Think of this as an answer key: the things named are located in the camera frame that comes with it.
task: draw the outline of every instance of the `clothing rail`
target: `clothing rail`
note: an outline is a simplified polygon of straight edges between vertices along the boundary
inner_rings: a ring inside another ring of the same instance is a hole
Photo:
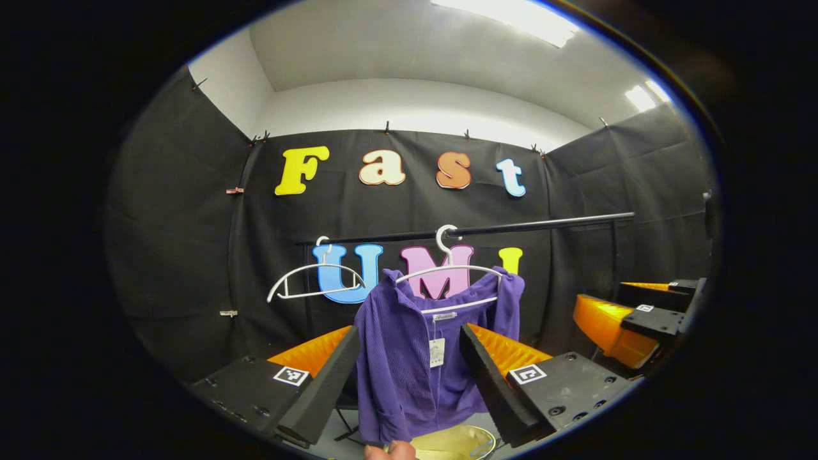
[[[443,234],[444,238],[465,237],[467,235],[484,235],[489,233],[503,232],[527,232],[530,230],[548,230],[552,228],[578,227],[582,225],[593,225],[595,223],[616,223],[618,221],[633,220],[634,213],[602,214],[586,217],[574,217],[570,219],[541,220],[539,222],[508,223],[506,225],[494,225],[491,227],[471,227],[449,230]],[[435,238],[435,232],[409,232],[392,233],[390,235],[379,235],[374,237],[354,237],[354,238],[330,238],[328,242],[336,243],[368,243],[378,241],[410,241],[410,240],[431,240]],[[297,245],[312,246],[315,240],[298,241]]]

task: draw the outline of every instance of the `black curtain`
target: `black curtain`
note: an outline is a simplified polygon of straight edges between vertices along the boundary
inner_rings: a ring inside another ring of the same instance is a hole
[[[194,381],[245,352],[227,242],[248,141],[179,70],[133,124],[105,208],[108,268],[143,345]]]
[[[253,146],[181,70],[157,94],[116,159],[106,207],[106,251],[121,305],[145,347],[177,377],[194,381],[243,354],[270,356],[350,324],[359,304],[323,296],[266,301],[284,273],[315,259],[297,241],[430,232],[446,223],[484,227],[635,211],[618,226],[614,264],[609,225],[512,232],[447,241],[474,247],[471,263],[501,265],[519,247],[520,340],[549,354],[589,354],[571,318],[577,293],[615,296],[617,281],[668,282],[707,275],[703,150],[668,106],[631,117],[548,153],[436,133],[349,130],[301,133]],[[277,196],[288,149],[325,146],[299,195]],[[362,157],[396,151],[406,180],[366,185]],[[470,160],[471,184],[441,188],[437,160]],[[511,196],[497,162],[511,158],[525,195]],[[245,192],[228,195],[226,190]],[[406,271],[400,250],[434,241],[382,242],[379,271]],[[361,272],[355,245],[343,264]],[[618,278],[614,278],[614,268]],[[316,271],[290,288],[317,290]],[[474,282],[479,273],[471,273]],[[220,311],[235,310],[235,318]]]
[[[595,346],[572,319],[577,294],[613,300],[618,282],[708,275],[703,194],[712,175],[708,153],[682,120],[670,106],[658,106],[545,156],[553,219],[626,211],[636,217],[619,223],[615,237],[610,225],[553,231],[541,350],[593,353]]]
[[[282,153],[288,149],[326,146],[327,160],[319,161],[315,178],[303,180],[306,191],[298,195],[276,196],[285,165]],[[362,157],[375,150],[396,151],[407,175],[395,186],[362,183],[358,177]],[[438,158],[447,151],[464,152],[471,161],[471,184],[462,190],[441,188],[435,179]],[[505,188],[497,162],[511,158],[523,171],[520,183],[525,195],[511,196]],[[459,228],[492,226],[502,223],[548,219],[545,171],[539,154],[529,149],[479,139],[436,133],[349,130],[301,133],[271,138],[253,151],[241,186],[245,193],[236,201],[231,235],[231,286],[239,306],[237,321],[246,326],[249,346],[254,353],[271,355],[303,340],[352,323],[360,304],[340,304],[324,296],[267,303],[267,293],[276,280],[290,270],[316,263],[313,246],[297,246],[299,240],[374,237],[400,232],[433,232],[450,223]],[[448,246],[474,247],[472,264],[502,265],[497,252],[519,247],[524,254],[519,274],[526,280],[521,300],[521,340],[533,344],[539,335],[548,291],[551,244],[548,231],[507,233],[447,240]],[[406,272],[401,249],[423,246],[434,262],[444,254],[434,240],[382,242],[378,258],[378,279],[383,268]],[[361,260],[354,254],[356,244],[342,245],[345,266],[358,272]],[[474,282],[482,276],[470,274]],[[290,278],[292,292],[317,291],[316,270],[306,277]]]

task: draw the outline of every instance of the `white wall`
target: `white wall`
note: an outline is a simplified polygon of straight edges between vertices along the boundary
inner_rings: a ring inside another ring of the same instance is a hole
[[[266,110],[273,91],[258,62],[249,29],[243,29],[188,64],[193,79],[210,101],[248,138]]]
[[[213,104],[248,138],[339,129],[463,135],[550,151],[591,130],[562,115],[497,92],[416,79],[354,79],[274,92],[249,29],[188,65]]]
[[[338,129],[445,133],[550,151],[591,130],[496,92],[414,79],[355,79],[272,94],[253,134],[271,137]]]

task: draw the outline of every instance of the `clothes hanger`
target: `clothes hanger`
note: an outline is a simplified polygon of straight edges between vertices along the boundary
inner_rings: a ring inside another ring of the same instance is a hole
[[[496,274],[497,275],[497,290],[499,291],[500,290],[500,281],[503,279],[503,274],[502,273],[500,273],[497,270],[494,270],[492,268],[480,267],[479,265],[455,265],[454,264],[454,254],[452,253],[452,250],[450,250],[449,248],[447,248],[446,246],[443,245],[443,240],[442,240],[443,232],[446,232],[447,230],[457,230],[457,227],[455,227],[454,225],[443,225],[441,228],[438,228],[438,232],[435,235],[434,239],[438,243],[438,248],[440,248],[441,251],[443,251],[444,253],[446,253],[446,255],[448,255],[448,264],[447,265],[441,265],[440,267],[427,268],[426,270],[420,270],[419,272],[414,272],[414,273],[402,276],[402,277],[398,278],[397,280],[395,280],[395,283],[397,284],[399,282],[406,281],[407,279],[409,279],[411,277],[416,277],[418,275],[422,275],[422,274],[425,274],[425,273],[438,272],[438,271],[441,271],[441,270],[452,270],[454,268],[467,268],[469,270],[480,270],[481,272],[488,272],[488,273]],[[470,307],[472,305],[486,304],[488,302],[493,302],[495,300],[497,300],[497,298],[492,297],[491,299],[476,300],[474,302],[469,302],[467,304],[452,305],[450,307],[441,307],[439,309],[421,310],[420,312],[421,313],[444,312],[444,311],[448,311],[448,310],[462,309],[464,307]]]
[[[318,247],[318,246],[321,245],[321,241],[329,240],[329,239],[330,238],[328,238],[328,237],[319,237],[318,240],[315,242],[315,246]],[[303,267],[296,268],[295,270],[287,273],[283,277],[278,278],[278,281],[276,282],[276,284],[273,285],[272,289],[270,290],[270,293],[267,294],[267,302],[270,303],[272,301],[272,295],[276,292],[276,289],[278,289],[278,287],[282,283],[284,283],[284,295],[281,295],[281,293],[278,294],[279,298],[281,298],[281,299],[296,299],[298,297],[309,297],[310,295],[321,295],[321,294],[331,294],[333,292],[351,291],[352,289],[357,289],[358,288],[357,280],[361,280],[361,287],[366,289],[366,284],[363,282],[363,278],[355,270],[352,270],[350,267],[344,267],[343,265],[328,264],[326,262],[326,255],[329,254],[331,250],[332,250],[332,244],[330,243],[329,247],[326,249],[326,252],[321,257],[321,263],[320,264],[304,265]],[[300,272],[301,270],[306,270],[306,269],[315,268],[315,267],[337,267],[337,268],[343,268],[344,270],[352,272],[353,275],[354,275],[353,276],[353,286],[352,287],[344,287],[342,289],[333,289],[331,291],[308,292],[306,294],[293,294],[293,295],[290,295],[290,288],[287,286],[288,276],[293,274],[293,273]]]

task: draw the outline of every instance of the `sleeve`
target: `sleeve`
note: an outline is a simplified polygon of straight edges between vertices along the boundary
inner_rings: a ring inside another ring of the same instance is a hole
[[[361,339],[357,357],[358,429],[365,441],[411,441],[384,346],[379,304],[368,297],[355,315]]]
[[[514,274],[503,276],[493,324],[489,325],[489,329],[512,340],[519,340],[519,300],[524,289],[525,281],[521,277]]]

